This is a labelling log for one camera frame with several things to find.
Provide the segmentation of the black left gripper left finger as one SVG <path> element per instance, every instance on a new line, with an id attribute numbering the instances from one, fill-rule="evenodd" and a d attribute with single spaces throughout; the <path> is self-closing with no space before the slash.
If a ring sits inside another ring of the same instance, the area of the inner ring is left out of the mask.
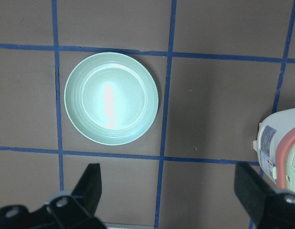
<path id="1" fill-rule="evenodd" d="M 101 197 L 100 165 L 89 164 L 70 194 L 52 199 L 47 212 L 56 229 L 100 229 L 95 212 Z"/>

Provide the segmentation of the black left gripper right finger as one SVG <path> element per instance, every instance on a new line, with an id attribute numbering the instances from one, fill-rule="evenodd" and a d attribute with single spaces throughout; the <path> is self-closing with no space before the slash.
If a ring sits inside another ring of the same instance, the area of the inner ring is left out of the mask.
<path id="1" fill-rule="evenodd" d="M 295 229 L 295 192 L 271 188 L 247 163 L 238 163 L 234 192 L 258 229 Z"/>

